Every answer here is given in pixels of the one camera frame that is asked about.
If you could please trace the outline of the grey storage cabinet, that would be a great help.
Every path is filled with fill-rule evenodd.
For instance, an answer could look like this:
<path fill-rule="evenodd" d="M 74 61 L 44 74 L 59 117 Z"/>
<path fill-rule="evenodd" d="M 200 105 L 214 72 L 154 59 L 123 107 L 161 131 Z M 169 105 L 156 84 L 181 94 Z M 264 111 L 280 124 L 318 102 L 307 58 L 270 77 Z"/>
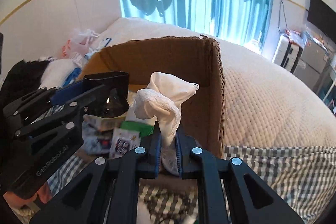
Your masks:
<path fill-rule="evenodd" d="M 301 80 L 308 88 L 313 90 L 319 77 L 321 76 L 326 63 L 329 59 L 329 53 L 322 44 L 314 40 L 307 39 L 305 47 L 298 57 L 297 65 L 293 74 Z"/>

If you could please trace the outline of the white cloth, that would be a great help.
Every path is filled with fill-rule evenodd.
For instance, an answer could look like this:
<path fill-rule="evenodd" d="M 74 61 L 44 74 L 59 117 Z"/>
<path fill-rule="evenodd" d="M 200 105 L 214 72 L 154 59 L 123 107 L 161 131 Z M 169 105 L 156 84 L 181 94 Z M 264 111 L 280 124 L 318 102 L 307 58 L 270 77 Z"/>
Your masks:
<path fill-rule="evenodd" d="M 154 72 L 147 88 L 137 91 L 135 116 L 157 118 L 161 132 L 161 163 L 165 170 L 178 176 L 175 136 L 182 119 L 182 104 L 196 94 L 197 83 L 189 83 L 174 75 Z"/>

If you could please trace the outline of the white plastic bag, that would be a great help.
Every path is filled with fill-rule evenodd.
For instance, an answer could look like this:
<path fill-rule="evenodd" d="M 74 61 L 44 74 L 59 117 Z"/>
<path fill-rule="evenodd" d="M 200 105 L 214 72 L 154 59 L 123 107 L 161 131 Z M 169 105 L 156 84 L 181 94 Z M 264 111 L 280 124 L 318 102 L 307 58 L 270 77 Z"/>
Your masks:
<path fill-rule="evenodd" d="M 72 60 L 80 68 L 84 67 L 84 56 L 89 53 L 92 43 L 99 36 L 100 34 L 90 29 L 74 29 L 70 38 L 61 47 L 60 57 Z"/>

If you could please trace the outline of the black clothing pile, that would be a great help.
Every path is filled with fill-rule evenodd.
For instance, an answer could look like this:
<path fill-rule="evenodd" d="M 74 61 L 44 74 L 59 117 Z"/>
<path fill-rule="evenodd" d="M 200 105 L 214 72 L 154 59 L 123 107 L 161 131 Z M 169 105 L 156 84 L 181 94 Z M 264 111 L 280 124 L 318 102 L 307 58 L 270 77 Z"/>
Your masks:
<path fill-rule="evenodd" d="M 28 61 L 16 63 L 7 74 L 1 87 L 1 109 L 9 103 L 37 90 L 49 61 Z"/>

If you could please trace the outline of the brown cardboard box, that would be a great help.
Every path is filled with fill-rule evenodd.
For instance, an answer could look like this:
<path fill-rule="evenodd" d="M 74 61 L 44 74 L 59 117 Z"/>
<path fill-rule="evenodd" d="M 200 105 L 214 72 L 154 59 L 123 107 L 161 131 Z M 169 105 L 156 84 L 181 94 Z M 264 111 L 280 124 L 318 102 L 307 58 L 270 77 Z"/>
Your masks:
<path fill-rule="evenodd" d="M 146 88 L 154 74 L 159 92 L 176 94 L 186 135 L 217 157 L 223 155 L 224 76 L 219 43 L 206 36 L 151 38 L 103 48 L 86 63 L 79 79 L 96 73 L 129 73 L 129 87 Z"/>

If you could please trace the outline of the white quilted mattress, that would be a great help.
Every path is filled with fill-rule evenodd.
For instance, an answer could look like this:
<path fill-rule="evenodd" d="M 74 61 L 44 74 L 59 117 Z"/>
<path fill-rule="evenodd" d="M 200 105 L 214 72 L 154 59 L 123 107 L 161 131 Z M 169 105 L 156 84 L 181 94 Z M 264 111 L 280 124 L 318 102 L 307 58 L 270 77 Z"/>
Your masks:
<path fill-rule="evenodd" d="M 335 118 L 299 79 L 244 47 L 143 19 L 118 19 L 86 73 L 124 71 L 132 85 L 153 72 L 199 84 L 182 104 L 183 129 L 203 147 L 335 146 Z"/>

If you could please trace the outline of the black wall television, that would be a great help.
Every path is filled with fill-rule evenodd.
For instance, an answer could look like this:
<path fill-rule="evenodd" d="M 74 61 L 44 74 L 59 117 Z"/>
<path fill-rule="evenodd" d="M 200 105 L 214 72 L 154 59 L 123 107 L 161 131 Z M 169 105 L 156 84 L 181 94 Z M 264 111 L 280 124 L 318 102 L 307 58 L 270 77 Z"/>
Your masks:
<path fill-rule="evenodd" d="M 307 21 L 335 42 L 336 13 L 322 0 L 310 0 Z"/>

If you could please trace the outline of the checkered bed sheet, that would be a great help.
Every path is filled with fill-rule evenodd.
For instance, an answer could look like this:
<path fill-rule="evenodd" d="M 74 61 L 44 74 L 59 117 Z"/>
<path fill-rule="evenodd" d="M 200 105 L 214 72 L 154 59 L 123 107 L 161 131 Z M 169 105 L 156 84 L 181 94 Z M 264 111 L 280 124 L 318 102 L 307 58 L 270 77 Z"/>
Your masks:
<path fill-rule="evenodd" d="M 178 176 L 197 182 L 198 223 L 313 223 L 335 196 L 335 148 L 227 147 L 224 158 L 181 144 Z M 142 178 L 156 178 L 159 147 L 89 165 L 32 223 L 136 223 Z"/>

